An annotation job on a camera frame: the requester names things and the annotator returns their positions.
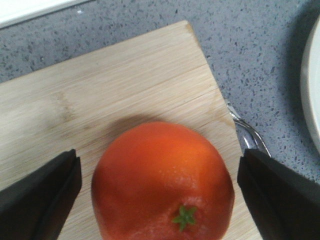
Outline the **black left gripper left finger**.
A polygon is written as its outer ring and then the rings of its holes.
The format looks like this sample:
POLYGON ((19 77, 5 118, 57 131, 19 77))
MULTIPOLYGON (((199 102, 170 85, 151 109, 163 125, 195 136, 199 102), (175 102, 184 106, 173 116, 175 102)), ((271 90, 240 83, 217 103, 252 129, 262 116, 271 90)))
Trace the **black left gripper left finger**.
POLYGON ((2 240, 56 240, 82 187, 81 160, 65 151, 0 192, 2 240))

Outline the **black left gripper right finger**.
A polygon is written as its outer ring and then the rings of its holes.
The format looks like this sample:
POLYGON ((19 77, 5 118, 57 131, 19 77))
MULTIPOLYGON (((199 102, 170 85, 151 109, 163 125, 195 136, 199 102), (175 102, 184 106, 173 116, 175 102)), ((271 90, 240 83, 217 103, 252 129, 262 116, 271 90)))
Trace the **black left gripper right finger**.
POLYGON ((318 240, 320 185, 257 149, 246 149, 237 183, 264 240, 318 240))

